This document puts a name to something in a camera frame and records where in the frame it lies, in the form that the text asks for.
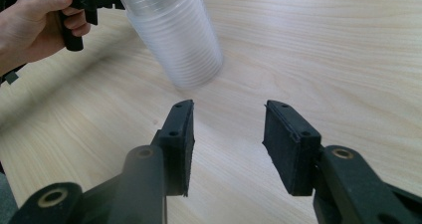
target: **wooden table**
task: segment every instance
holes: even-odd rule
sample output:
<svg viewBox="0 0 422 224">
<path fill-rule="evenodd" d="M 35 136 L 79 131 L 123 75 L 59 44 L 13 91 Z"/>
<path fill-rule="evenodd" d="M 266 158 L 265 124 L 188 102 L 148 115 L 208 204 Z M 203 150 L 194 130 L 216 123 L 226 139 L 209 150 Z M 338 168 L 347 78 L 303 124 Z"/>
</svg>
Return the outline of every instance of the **wooden table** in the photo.
<svg viewBox="0 0 422 224">
<path fill-rule="evenodd" d="M 1 87 L 0 160 L 19 205 L 54 182 L 87 190 L 118 174 L 187 99 L 190 192 L 168 198 L 169 223 L 317 222 L 312 198 L 286 192 L 261 145 L 269 99 L 422 195 L 422 0 L 204 1 L 225 57 L 204 87 L 176 90 L 117 10 L 100 11 L 82 52 Z"/>
</svg>

